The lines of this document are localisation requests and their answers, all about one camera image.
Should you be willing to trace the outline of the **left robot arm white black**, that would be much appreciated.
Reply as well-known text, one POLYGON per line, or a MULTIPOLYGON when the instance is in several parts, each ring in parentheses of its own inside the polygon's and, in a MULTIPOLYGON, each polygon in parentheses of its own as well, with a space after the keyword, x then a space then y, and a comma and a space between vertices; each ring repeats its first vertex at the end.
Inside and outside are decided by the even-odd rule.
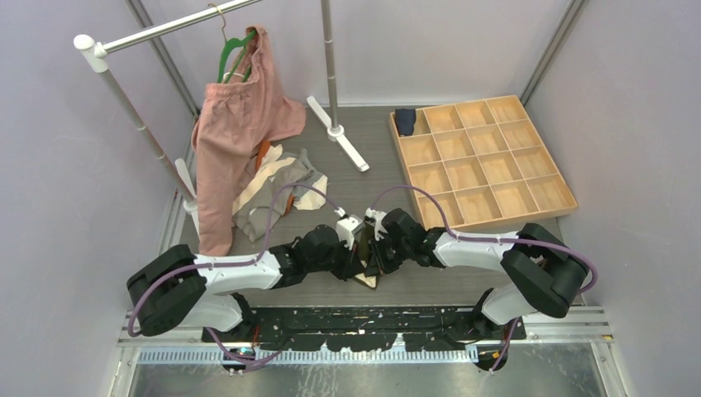
POLYGON ((287 288, 316 272, 347 280, 364 271, 355 249, 327 225, 258 255, 205 256, 179 244, 126 282, 134 304, 129 333, 153 337, 193 326, 216 329, 243 342, 253 333, 254 320, 241 290, 287 288))

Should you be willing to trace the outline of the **olive green underwear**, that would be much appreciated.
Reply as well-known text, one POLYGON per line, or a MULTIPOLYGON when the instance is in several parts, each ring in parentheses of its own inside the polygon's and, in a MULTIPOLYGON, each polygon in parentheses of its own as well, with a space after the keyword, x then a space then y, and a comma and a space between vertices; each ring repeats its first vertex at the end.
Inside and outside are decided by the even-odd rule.
POLYGON ((355 234, 354 253, 360 260, 362 270, 353 278, 359 284, 375 290, 378 286, 378 272, 370 267, 370 237, 372 232, 366 230, 366 226, 361 226, 360 231, 355 234))

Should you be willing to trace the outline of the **navy underwear cream waistband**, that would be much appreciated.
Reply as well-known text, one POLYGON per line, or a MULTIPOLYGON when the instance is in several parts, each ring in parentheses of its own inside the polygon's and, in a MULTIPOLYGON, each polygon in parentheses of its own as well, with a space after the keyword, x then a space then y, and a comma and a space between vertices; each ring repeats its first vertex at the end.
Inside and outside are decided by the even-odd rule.
POLYGON ((396 108, 394 122, 399 136, 412 136, 417 120, 416 110, 413 108, 396 108))

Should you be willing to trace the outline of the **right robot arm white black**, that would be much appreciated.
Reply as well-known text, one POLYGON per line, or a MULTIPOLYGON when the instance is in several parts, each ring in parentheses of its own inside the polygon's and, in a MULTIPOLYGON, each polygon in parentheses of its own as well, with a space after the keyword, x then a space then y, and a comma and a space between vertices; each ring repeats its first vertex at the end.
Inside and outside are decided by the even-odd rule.
POLYGON ((407 212, 369 208, 370 263, 384 274, 405 261, 439 269, 474 267, 508 276, 509 282, 485 290, 467 316, 472 331, 493 338, 514 319, 531 313, 563 318, 590 270, 545 228, 535 223, 501 237, 495 234, 424 228, 407 212))

